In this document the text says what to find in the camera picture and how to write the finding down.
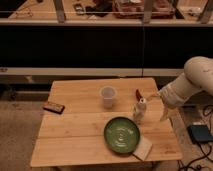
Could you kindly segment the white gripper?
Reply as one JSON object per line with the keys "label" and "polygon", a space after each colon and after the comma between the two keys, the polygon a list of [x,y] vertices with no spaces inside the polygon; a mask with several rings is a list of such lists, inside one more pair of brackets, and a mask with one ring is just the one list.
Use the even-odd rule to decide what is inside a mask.
{"label": "white gripper", "polygon": [[[167,84],[159,90],[159,93],[150,95],[147,98],[147,101],[153,99],[162,99],[165,106],[169,108],[176,108],[181,106],[184,103],[184,99],[177,95],[177,93],[172,89],[171,84]],[[169,118],[169,108],[164,107],[163,114],[160,118],[160,121],[165,121]]]}

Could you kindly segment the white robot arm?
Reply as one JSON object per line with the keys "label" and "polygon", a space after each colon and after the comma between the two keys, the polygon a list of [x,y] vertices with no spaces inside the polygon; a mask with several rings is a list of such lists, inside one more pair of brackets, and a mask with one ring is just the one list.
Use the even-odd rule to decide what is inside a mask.
{"label": "white robot arm", "polygon": [[161,121],[165,121],[174,114],[177,107],[201,91],[213,96],[213,59],[196,56],[184,64],[183,72],[175,80],[150,95],[147,100],[162,100],[164,111]]}

